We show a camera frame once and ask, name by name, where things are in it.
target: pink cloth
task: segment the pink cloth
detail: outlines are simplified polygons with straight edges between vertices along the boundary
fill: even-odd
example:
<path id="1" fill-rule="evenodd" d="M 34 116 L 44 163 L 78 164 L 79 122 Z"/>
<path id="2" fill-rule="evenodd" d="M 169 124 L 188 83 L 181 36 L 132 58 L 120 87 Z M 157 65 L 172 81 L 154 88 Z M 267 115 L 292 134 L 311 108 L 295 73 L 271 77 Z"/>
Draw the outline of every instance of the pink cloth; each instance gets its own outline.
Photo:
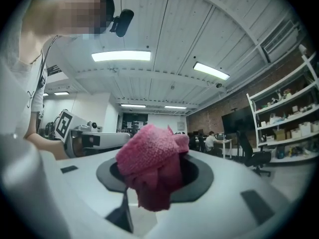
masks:
<path id="1" fill-rule="evenodd" d="M 179 153 L 188 152 L 188 136 L 148 124 L 116 155 L 128 187 L 136 190 L 139 206 L 169 209 L 170 194 L 182 187 Z"/>

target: gray floor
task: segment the gray floor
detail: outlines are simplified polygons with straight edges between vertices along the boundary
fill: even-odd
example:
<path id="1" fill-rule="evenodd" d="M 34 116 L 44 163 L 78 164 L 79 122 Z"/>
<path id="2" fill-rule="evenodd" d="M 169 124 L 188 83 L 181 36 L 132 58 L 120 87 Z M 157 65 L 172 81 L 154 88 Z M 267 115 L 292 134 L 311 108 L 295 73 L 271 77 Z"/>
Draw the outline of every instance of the gray floor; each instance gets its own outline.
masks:
<path id="1" fill-rule="evenodd" d="M 302 197 L 315 168 L 314 161 L 293 166 L 268 166 L 262 169 L 271 171 L 272 174 L 270 177 L 263 176 L 262 178 L 271 183 L 292 202 Z M 153 213 L 138 207 L 134 190 L 128 190 L 128 197 L 134 234 L 143 238 L 157 224 L 158 219 L 165 214 L 165 211 Z"/>

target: white bin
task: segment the white bin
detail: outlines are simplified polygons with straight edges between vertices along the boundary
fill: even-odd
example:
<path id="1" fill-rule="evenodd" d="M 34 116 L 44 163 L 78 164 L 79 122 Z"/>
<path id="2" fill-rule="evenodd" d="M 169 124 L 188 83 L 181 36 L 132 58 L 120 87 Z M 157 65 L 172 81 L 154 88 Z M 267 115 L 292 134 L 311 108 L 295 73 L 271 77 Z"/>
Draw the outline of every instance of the white bin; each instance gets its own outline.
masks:
<path id="1" fill-rule="evenodd" d="M 301 136 L 307 136 L 311 134 L 311 123 L 310 122 L 304 122 L 299 124 L 299 129 L 301 131 Z"/>
<path id="2" fill-rule="evenodd" d="M 299 128 L 291 130 L 291 138 L 299 138 L 301 137 L 301 130 Z"/>
<path id="3" fill-rule="evenodd" d="M 312 132 L 318 132 L 319 131 L 319 120 L 313 122 L 311 124 L 311 131 Z"/>

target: shelf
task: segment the shelf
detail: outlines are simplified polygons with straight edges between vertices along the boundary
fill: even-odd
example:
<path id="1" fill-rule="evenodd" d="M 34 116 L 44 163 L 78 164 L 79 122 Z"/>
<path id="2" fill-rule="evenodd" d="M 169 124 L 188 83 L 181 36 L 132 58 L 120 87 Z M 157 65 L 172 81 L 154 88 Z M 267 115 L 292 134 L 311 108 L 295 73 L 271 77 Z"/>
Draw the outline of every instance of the shelf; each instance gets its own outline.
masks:
<path id="1" fill-rule="evenodd" d="M 304 154 L 304 155 L 298 155 L 293 157 L 284 157 L 282 159 L 272 158 L 270 160 L 270 163 L 286 163 L 286 162 L 303 161 L 303 160 L 312 159 L 318 156 L 319 156 L 319 153 L 310 153 L 306 155 Z"/>
<path id="2" fill-rule="evenodd" d="M 311 114 L 311 113 L 317 111 L 318 109 L 319 109 L 319 105 L 317 105 L 315 108 L 312 108 L 309 111 L 306 111 L 304 113 L 300 113 L 298 115 L 295 115 L 291 119 L 286 119 L 286 120 L 283 120 L 283 121 L 280 121 L 280 122 L 277 122 L 277 123 L 273 123 L 273 124 L 270 124 L 270 125 L 266 125 L 266 126 L 260 126 L 260 127 L 257 128 L 257 130 L 263 130 L 263 129 L 266 129 L 266 128 L 275 127 L 275 126 L 278 126 L 278 125 L 289 123 L 291 121 L 294 121 L 294 120 L 300 119 L 300 118 L 302 118 L 304 116 L 307 116 L 308 114 Z"/>
<path id="3" fill-rule="evenodd" d="M 290 142 L 300 141 L 300 140 L 304 140 L 304 139 L 307 139 L 309 137 L 315 136 L 317 134 L 319 134 L 319 131 L 311 133 L 311 134 L 308 134 L 306 136 L 302 136 L 302 137 L 298 137 L 298 138 L 291 138 L 291 139 L 287 139 L 287 140 L 283 140 L 283 141 L 266 141 L 266 142 L 260 143 L 258 145 L 258 147 L 260 147 L 260 146 L 272 146 L 272 145 L 279 145 L 279 144 L 286 144 L 286 143 L 290 143 Z"/>
<path id="4" fill-rule="evenodd" d="M 316 56 L 316 52 L 308 59 L 308 61 L 312 61 L 314 59 L 314 57 Z M 282 88 L 284 85 L 288 84 L 289 82 L 291 82 L 291 78 L 293 76 L 301 76 L 301 73 L 303 71 L 303 68 L 306 67 L 307 64 L 306 62 L 302 63 L 298 68 L 296 68 L 294 71 L 292 71 L 290 74 L 288 74 L 287 76 L 285 76 L 284 78 L 282 78 L 281 80 L 277 81 L 276 83 L 274 83 L 273 85 L 269 86 L 268 88 L 264 89 L 263 91 L 254 94 L 253 96 L 250 97 L 250 100 L 256 99 L 258 97 L 258 99 L 261 99 L 267 95 L 270 94 L 270 92 L 274 92 L 275 90 Z"/>
<path id="5" fill-rule="evenodd" d="M 317 86 L 317 83 L 316 82 L 312 82 L 310 85 L 306 86 L 302 90 L 300 90 L 300 91 L 294 93 L 293 95 L 291 95 L 291 97 L 283 99 L 280 102 L 277 102 L 277 103 L 275 103 L 275 104 L 273 104 L 271 106 L 268 106 L 266 108 L 263 108 L 261 110 L 258 110 L 258 111 L 255 112 L 255 114 L 265 113 L 265 112 L 270 111 L 272 109 L 275 109 L 277 107 L 283 106 L 283 105 L 295 100 L 296 98 L 300 97 L 301 95 L 306 94 L 308 91 L 310 91 L 313 87 L 316 87 L 316 86 Z"/>

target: fluorescent light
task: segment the fluorescent light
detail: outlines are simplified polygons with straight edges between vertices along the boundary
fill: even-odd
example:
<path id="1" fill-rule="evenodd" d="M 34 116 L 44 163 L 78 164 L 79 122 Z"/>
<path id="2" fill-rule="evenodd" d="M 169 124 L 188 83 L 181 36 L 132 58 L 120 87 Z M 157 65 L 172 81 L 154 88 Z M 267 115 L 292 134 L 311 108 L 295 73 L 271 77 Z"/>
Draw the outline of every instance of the fluorescent light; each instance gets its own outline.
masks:
<path id="1" fill-rule="evenodd" d="M 121 51 L 108 51 L 92 54 L 95 62 L 107 60 L 151 60 L 150 51 L 134 51 L 134 50 L 121 50 Z"/>
<path id="2" fill-rule="evenodd" d="M 209 67 L 209 66 L 205 66 L 203 64 L 200 64 L 198 62 L 196 62 L 196 64 L 194 65 L 194 70 L 197 70 L 197 71 L 200 71 L 200 72 L 203 72 L 203 73 L 206 73 L 206 74 L 210 74 L 210 75 L 213 75 L 213 76 L 216 76 L 222 80 L 227 80 L 230 76 L 228 74 L 225 74 L 221 71 L 218 71 L 212 67 Z"/>
<path id="3" fill-rule="evenodd" d="M 121 106 L 123 106 L 123 107 L 138 107 L 138 108 L 145 108 L 146 106 L 141 106 L 141 105 L 123 105 L 123 104 L 121 104 Z"/>
<path id="4" fill-rule="evenodd" d="M 63 96 L 63 95 L 68 95 L 69 92 L 65 91 L 65 92 L 55 92 L 54 93 L 56 96 Z"/>
<path id="5" fill-rule="evenodd" d="M 180 107 L 180 106 L 165 106 L 165 108 L 172 108 L 172 109 L 186 109 L 186 107 Z"/>

